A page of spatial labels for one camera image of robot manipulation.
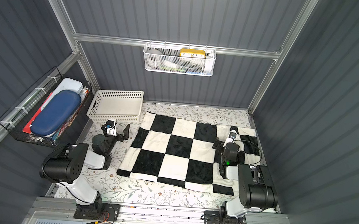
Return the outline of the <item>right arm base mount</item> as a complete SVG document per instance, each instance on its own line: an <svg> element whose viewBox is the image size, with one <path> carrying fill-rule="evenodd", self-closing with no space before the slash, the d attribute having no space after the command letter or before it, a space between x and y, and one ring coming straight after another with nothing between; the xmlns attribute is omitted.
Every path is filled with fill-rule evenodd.
<svg viewBox="0 0 359 224"><path fill-rule="evenodd" d="M204 211L204 214L201 216L201 220L204 221L204 224L246 224L244 222L244 217L232 218L214 210Z"/></svg>

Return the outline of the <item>black white checkered pillowcase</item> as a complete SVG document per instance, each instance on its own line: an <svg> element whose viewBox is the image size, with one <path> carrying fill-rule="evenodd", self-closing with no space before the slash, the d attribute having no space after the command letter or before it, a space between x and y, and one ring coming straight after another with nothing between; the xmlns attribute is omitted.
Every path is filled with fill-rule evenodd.
<svg viewBox="0 0 359 224"><path fill-rule="evenodd" d="M164 183L201 193L234 196L237 185L219 173L213 143L225 142L229 132L246 152L245 163L260 163L254 129L198 123L146 112L137 135L117 169L117 175Z"/></svg>

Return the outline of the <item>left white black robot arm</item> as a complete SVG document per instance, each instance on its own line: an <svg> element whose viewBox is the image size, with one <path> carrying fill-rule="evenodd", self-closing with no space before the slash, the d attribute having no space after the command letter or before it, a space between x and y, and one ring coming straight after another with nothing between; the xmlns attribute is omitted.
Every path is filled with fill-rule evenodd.
<svg viewBox="0 0 359 224"><path fill-rule="evenodd" d="M85 170L107 170L112 161L112 150L117 142L129 140L130 125L122 133L116 121L101 126L102 134L92 138L92 146L85 143L66 144L56 148L43 161L40 177L65 188L78 205L98 203L99 193L84 178Z"/></svg>

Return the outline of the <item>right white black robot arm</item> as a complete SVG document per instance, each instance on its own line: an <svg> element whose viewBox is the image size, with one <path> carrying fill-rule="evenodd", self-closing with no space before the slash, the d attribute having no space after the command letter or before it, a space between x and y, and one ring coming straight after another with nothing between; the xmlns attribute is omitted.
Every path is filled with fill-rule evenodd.
<svg viewBox="0 0 359 224"><path fill-rule="evenodd" d="M240 146L234 141L224 143L217 138L213 149L220 162L220 176L236 181L239 189L238 196L220 207L220 219L238 218L246 213L262 213L277 207L278 195L266 166L246 164L246 152L240 150Z"/></svg>

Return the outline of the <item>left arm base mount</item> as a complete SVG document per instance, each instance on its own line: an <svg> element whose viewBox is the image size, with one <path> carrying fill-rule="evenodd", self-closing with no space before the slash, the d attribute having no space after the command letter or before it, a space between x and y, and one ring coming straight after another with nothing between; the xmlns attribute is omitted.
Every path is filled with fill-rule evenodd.
<svg viewBox="0 0 359 224"><path fill-rule="evenodd" d="M115 222L121 206L119 204L95 203L76 205L75 219Z"/></svg>

